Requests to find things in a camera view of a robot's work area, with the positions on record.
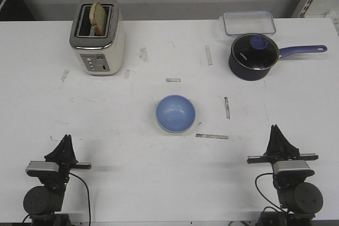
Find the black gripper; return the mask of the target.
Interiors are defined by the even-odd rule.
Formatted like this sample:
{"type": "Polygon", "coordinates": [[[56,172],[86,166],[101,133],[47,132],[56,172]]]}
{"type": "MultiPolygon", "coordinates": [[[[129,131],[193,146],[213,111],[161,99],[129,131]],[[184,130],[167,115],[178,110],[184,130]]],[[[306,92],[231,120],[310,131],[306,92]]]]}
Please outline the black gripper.
{"type": "MultiPolygon", "coordinates": [[[[315,153],[299,155],[299,149],[285,138],[277,125],[272,125],[266,152],[262,156],[248,156],[246,161],[248,164],[269,163],[272,167],[278,161],[305,160],[307,162],[317,159],[318,155],[315,153]]],[[[303,183],[306,178],[305,176],[296,175],[277,176],[273,173],[273,186],[277,190],[289,189],[303,183]]]]}
{"type": "Polygon", "coordinates": [[[86,169],[92,168],[90,162],[78,162],[75,157],[74,148],[72,144],[72,136],[64,135],[60,143],[49,154],[45,155],[45,161],[61,161],[63,154],[67,154],[68,163],[61,163],[59,165],[58,173],[39,173],[39,180],[42,184],[51,190],[65,190],[69,182],[69,174],[71,169],[86,169]]]}

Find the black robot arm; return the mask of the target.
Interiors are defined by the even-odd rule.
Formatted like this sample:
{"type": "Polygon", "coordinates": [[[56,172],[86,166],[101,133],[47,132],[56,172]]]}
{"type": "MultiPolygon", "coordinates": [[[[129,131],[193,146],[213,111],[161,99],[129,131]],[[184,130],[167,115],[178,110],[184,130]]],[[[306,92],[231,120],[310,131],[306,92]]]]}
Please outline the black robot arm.
{"type": "Polygon", "coordinates": [[[23,208],[31,225],[72,225],[67,213],[61,213],[69,177],[79,179],[86,188],[88,202],[88,223],[91,224],[90,190],[86,182],[72,173],[72,169],[90,170],[90,163],[79,162],[74,153],[72,137],[66,134],[44,161],[29,162],[25,172],[39,179],[41,185],[30,189],[24,199],[23,208]]]}
{"type": "Polygon", "coordinates": [[[283,135],[277,125],[271,126],[266,152],[261,156],[249,156],[248,164],[269,163],[271,173],[255,178],[259,194],[270,203],[260,213],[256,225],[312,225],[312,219],[323,207],[321,191],[306,178],[315,174],[307,161],[318,159],[315,153],[300,153],[283,135]],[[258,179],[271,175],[279,205],[271,202],[259,189],[258,179]]]}

